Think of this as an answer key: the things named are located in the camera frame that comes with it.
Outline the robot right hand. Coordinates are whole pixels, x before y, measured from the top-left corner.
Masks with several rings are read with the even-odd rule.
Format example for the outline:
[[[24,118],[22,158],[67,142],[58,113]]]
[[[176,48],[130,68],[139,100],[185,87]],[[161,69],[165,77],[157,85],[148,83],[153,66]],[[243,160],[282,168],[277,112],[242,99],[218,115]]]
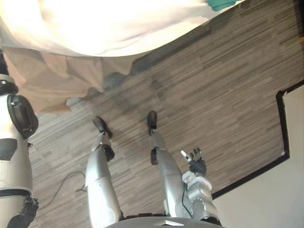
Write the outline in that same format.
[[[193,149],[193,152],[188,155],[184,150],[181,150],[183,158],[187,161],[189,165],[189,170],[194,174],[199,174],[203,177],[207,174],[207,167],[205,160],[202,157],[202,152],[199,147]]]

